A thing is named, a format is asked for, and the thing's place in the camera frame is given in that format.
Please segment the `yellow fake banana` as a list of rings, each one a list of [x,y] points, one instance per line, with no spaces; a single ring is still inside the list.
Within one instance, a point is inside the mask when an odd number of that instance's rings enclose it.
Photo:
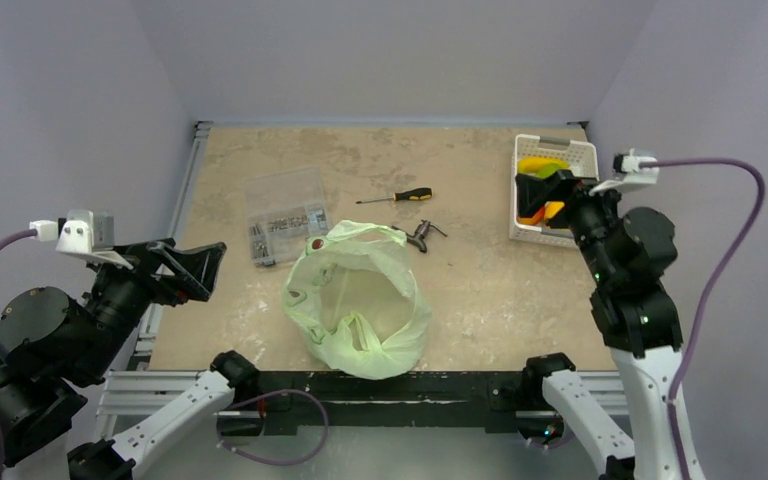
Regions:
[[[563,159],[546,156],[526,156],[517,161],[517,173],[534,175],[540,168],[549,164],[560,165],[563,169],[569,168],[569,163]]]

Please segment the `green plastic bag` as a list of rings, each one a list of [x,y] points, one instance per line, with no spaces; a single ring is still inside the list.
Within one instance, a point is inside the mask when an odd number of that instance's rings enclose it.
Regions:
[[[349,220],[307,240],[284,282],[282,308],[313,357],[367,380],[412,370],[432,320],[407,235]]]

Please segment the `yellow fake lemon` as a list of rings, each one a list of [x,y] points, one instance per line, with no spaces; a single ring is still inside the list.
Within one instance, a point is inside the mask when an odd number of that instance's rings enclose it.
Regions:
[[[547,202],[544,207],[544,220],[548,222],[555,217],[565,206],[564,202],[552,201]]]

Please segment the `red fake fruit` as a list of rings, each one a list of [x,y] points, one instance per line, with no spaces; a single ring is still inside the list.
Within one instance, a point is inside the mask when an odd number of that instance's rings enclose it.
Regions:
[[[520,225],[525,226],[539,226],[545,217],[545,207],[539,208],[533,215],[530,216],[518,216],[516,221]]]

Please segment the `green fake apple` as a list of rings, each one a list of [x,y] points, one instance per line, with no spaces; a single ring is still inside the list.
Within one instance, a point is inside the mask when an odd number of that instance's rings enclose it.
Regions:
[[[542,168],[540,168],[540,169],[539,169],[539,170],[538,170],[538,171],[537,171],[537,172],[534,174],[534,176],[535,176],[536,178],[539,178],[539,179],[547,179],[547,178],[549,178],[550,176],[552,176],[552,175],[553,175],[555,172],[557,172],[558,170],[562,170],[562,169],[563,169],[563,167],[562,167],[562,166],[560,166],[560,165],[556,165],[556,164],[549,164],[549,165],[545,165],[545,166],[543,166]]]

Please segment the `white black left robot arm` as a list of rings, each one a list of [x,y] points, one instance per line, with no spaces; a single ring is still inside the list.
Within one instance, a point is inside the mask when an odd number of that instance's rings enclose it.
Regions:
[[[0,242],[0,252],[4,243]],[[68,435],[152,305],[204,302],[227,247],[179,250],[172,239],[116,246],[119,263],[92,259],[92,288],[75,299],[55,287],[15,297],[0,316],[0,479]],[[244,409],[258,395],[257,369],[240,354],[217,355],[178,397],[111,440],[85,443],[40,468],[41,479],[136,479],[204,417]]]

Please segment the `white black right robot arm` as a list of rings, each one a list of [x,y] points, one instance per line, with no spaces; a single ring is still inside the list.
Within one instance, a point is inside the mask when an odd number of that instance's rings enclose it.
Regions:
[[[524,399],[560,414],[602,479],[704,478],[678,385],[679,316],[661,283],[677,258],[673,223],[648,207],[619,215],[617,190],[569,170],[545,179],[518,174],[514,185],[520,215],[563,205],[548,224],[571,232],[595,282],[591,313],[619,373],[632,432],[616,424],[563,354],[528,360]]]

